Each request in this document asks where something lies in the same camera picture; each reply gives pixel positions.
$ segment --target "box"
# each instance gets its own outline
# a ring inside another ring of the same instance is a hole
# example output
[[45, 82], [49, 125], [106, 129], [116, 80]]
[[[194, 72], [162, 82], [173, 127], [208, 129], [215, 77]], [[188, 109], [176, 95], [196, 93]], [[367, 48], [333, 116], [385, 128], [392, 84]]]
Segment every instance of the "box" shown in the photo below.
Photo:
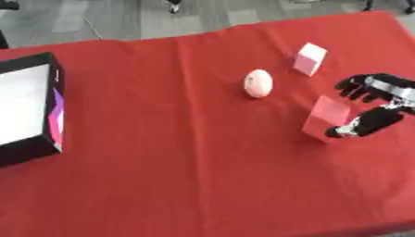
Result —
[[327, 137], [325, 131], [333, 126], [345, 125], [349, 113], [348, 106], [322, 95], [311, 110], [303, 132], [324, 143], [331, 143], [336, 138]]
[[311, 77], [319, 69], [326, 54], [327, 50], [307, 43], [298, 53], [294, 68]]
[[63, 93], [51, 53], [0, 62], [0, 167], [62, 151]]

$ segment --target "floor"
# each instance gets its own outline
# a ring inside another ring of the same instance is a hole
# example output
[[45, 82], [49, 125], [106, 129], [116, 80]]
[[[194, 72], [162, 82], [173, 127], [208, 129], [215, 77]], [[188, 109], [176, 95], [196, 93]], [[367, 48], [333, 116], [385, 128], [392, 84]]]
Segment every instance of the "floor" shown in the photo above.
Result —
[[[178, 15], [162, 0], [20, 0], [20, 11], [0, 10], [0, 29], [12, 47], [96, 39], [137, 40], [216, 31], [238, 24], [356, 12], [362, 0], [292, 4], [291, 0], [183, 0]], [[404, 0], [378, 0], [415, 33]], [[96, 29], [92, 31], [89, 23]], [[413, 236], [415, 231], [384, 237]]]

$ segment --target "black box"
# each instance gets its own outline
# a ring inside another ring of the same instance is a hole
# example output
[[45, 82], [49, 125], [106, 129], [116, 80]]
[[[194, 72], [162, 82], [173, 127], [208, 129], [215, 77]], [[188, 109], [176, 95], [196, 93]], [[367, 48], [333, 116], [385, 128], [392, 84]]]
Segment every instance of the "black box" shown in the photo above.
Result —
[[62, 151], [63, 93], [51, 53], [0, 62], [0, 167]]

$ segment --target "pink cube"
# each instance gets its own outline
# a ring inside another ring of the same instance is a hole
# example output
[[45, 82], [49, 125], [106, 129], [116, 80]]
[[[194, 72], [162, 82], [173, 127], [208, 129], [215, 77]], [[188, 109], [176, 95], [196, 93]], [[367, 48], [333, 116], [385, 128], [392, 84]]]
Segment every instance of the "pink cube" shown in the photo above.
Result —
[[334, 141], [335, 138], [326, 137], [325, 131], [333, 126], [345, 125], [349, 112], [348, 106], [322, 95], [309, 114], [303, 132], [324, 143]]
[[294, 68], [311, 77], [319, 69], [327, 50], [307, 43], [298, 53]]

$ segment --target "red cube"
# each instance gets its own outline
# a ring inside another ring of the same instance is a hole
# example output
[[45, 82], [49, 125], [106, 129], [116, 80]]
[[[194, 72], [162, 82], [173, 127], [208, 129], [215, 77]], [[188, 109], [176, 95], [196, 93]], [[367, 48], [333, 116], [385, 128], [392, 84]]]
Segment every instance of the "red cube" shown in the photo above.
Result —
[[325, 131], [333, 126], [345, 125], [349, 112], [348, 106], [322, 95], [309, 114], [303, 132], [324, 143], [329, 143], [335, 138], [327, 137]]

